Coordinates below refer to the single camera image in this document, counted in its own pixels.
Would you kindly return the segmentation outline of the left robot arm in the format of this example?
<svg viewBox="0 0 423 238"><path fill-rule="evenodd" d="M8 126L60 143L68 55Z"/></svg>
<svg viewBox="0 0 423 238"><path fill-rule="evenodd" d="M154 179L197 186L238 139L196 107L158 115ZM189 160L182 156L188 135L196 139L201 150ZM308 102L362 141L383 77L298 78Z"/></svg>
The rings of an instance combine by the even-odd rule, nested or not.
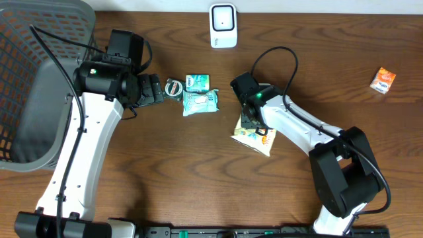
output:
<svg viewBox="0 0 423 238"><path fill-rule="evenodd" d="M138 237L136 224L122 218L96 222L96 190L110 139L125 109L162 101L156 75L146 74L140 35L113 30L108 47L65 74L71 120L51 181L34 212L15 220L19 237Z"/></svg>

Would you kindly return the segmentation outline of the orange tissue pack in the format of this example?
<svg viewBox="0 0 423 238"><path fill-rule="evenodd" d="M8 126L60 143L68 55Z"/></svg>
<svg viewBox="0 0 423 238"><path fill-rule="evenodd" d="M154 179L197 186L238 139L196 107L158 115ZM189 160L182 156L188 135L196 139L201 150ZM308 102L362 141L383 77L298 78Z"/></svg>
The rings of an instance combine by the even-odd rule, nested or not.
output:
<svg viewBox="0 0 423 238"><path fill-rule="evenodd" d="M369 86L382 94L386 94L391 88L395 77L395 73L380 67Z"/></svg>

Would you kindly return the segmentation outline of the large beige snack bag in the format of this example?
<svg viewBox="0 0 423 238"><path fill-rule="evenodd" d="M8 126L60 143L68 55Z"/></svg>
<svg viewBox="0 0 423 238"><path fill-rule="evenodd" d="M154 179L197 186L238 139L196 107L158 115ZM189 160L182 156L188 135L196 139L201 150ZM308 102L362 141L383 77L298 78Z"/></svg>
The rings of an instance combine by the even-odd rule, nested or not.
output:
<svg viewBox="0 0 423 238"><path fill-rule="evenodd" d="M239 117L237 125L234 129L234 134L231 136L236 142L239 142L267 157L270 156L270 151L276 138L276 130L268 130L265 136L256 133L255 129L246 129L241 126L242 116Z"/></svg>

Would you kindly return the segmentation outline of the dark green round-label pack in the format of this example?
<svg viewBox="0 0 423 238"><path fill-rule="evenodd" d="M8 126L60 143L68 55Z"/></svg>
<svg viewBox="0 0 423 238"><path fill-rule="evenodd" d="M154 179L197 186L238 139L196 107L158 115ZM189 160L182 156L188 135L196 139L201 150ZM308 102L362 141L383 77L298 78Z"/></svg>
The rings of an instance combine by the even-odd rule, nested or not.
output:
<svg viewBox="0 0 423 238"><path fill-rule="evenodd" d="M185 82L175 79L167 79L163 96L168 99L181 102L183 99L183 92L185 90Z"/></svg>

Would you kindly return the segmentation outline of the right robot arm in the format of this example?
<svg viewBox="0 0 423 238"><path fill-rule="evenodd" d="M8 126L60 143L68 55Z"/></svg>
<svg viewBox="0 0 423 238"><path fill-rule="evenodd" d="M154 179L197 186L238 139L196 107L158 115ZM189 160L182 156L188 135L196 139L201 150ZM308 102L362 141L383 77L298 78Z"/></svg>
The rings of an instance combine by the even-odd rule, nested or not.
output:
<svg viewBox="0 0 423 238"><path fill-rule="evenodd" d="M331 126L298 107L274 85L258 83L246 72L232 80L241 123L264 136L283 134L309 157L322 209L312 230L325 235L353 235L364 207L387 185L366 135L357 127Z"/></svg>

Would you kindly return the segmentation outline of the teal white tissue pack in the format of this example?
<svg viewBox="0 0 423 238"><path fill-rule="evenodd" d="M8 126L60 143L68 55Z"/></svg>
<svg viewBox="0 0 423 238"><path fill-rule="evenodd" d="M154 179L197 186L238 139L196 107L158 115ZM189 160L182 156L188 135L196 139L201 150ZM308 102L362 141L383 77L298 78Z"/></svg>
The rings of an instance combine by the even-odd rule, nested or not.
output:
<svg viewBox="0 0 423 238"><path fill-rule="evenodd" d="M206 93L210 90L210 76L205 74L186 75L186 91L190 93Z"/></svg>

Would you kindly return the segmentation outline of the mint green wipes pack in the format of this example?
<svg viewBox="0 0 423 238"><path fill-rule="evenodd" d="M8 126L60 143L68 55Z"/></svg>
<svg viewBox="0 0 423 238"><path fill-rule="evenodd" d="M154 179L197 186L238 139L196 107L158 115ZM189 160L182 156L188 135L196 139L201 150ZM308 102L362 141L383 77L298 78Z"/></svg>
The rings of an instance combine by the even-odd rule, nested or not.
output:
<svg viewBox="0 0 423 238"><path fill-rule="evenodd" d="M204 94L183 92L183 116L189 116L197 113L217 112L218 108L218 89L210 90Z"/></svg>

